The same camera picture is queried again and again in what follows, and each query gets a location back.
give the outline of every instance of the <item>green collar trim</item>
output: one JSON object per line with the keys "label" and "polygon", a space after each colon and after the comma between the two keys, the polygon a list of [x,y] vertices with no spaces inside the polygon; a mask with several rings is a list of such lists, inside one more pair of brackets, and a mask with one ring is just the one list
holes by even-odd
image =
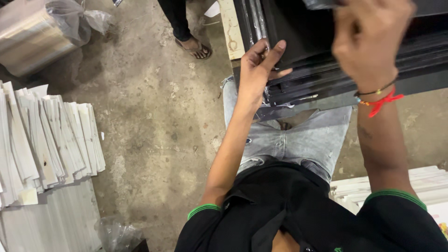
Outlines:
{"label": "green collar trim", "polygon": [[197,214],[198,212],[205,210],[205,209],[214,209],[221,211],[221,208],[215,204],[204,204],[202,206],[198,206],[195,209],[191,210],[191,212],[188,214],[188,220],[193,217],[193,215]]}
{"label": "green collar trim", "polygon": [[410,201],[414,202],[415,204],[419,205],[421,208],[423,208],[423,210],[428,211],[428,209],[426,208],[426,205],[415,195],[412,195],[408,192],[397,190],[397,189],[384,189],[384,190],[376,191],[376,192],[370,194],[364,203],[367,203],[372,198],[375,198],[377,196],[384,196],[384,195],[398,196],[401,198],[405,198],[405,199],[410,200]]}

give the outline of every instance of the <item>ripped jeans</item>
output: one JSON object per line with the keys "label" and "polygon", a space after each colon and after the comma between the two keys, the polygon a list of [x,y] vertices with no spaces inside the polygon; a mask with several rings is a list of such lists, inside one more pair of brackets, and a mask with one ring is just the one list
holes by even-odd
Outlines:
{"label": "ripped jeans", "polygon": [[[233,77],[229,77],[223,85],[226,128],[237,96],[236,83]],[[299,164],[330,183],[351,113],[351,106],[316,111],[308,120],[290,130],[280,130],[276,120],[252,124],[238,173],[277,159]]]}

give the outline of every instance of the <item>sleeve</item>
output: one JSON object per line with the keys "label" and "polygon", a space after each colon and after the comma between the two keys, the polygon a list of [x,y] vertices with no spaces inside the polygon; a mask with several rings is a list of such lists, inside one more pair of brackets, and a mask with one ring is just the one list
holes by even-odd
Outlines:
{"label": "sleeve", "polygon": [[406,251],[448,251],[448,241],[414,195],[394,189],[367,197],[357,217]]}
{"label": "sleeve", "polygon": [[174,252],[207,251],[208,242],[220,216],[220,207],[215,204],[204,204],[193,209],[188,214],[188,221],[182,228]]}

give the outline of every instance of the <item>stained floor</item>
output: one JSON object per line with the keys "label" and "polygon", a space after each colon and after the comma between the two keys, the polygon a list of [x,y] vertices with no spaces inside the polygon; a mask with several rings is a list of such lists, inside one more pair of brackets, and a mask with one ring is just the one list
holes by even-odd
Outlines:
{"label": "stained floor", "polygon": [[[220,85],[232,69],[222,24],[207,25],[220,16],[201,18],[212,2],[187,3],[192,33],[213,49],[207,61],[175,45],[156,0],[124,0],[118,8],[98,0],[86,6],[113,14],[113,32],[94,32],[87,45],[36,75],[64,101],[93,104],[107,165],[93,178],[100,214],[123,215],[154,252],[174,250],[225,134]],[[398,106],[410,167],[444,167],[448,90],[408,96]],[[365,175],[354,111],[334,179]]]}

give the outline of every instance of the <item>person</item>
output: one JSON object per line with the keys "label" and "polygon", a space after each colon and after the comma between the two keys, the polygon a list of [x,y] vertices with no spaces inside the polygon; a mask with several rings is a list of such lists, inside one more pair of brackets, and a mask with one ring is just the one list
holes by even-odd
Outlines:
{"label": "person", "polygon": [[193,37],[188,28],[185,0],[158,0],[172,26],[176,45],[198,60],[206,60],[211,50]]}
{"label": "person", "polygon": [[[397,77],[395,57],[414,11],[409,0],[346,0],[335,10],[332,51],[358,91],[372,92],[360,95],[363,101],[394,92],[388,84]],[[371,106],[358,108],[372,194],[357,215],[328,198],[350,107],[317,112],[287,131],[275,122],[251,124],[267,80],[290,71],[271,71],[286,42],[262,61],[266,45],[258,41],[241,58],[238,94],[231,79],[225,83],[227,131],[175,251],[448,251],[448,241],[409,182],[394,102],[384,103],[373,117]]]}

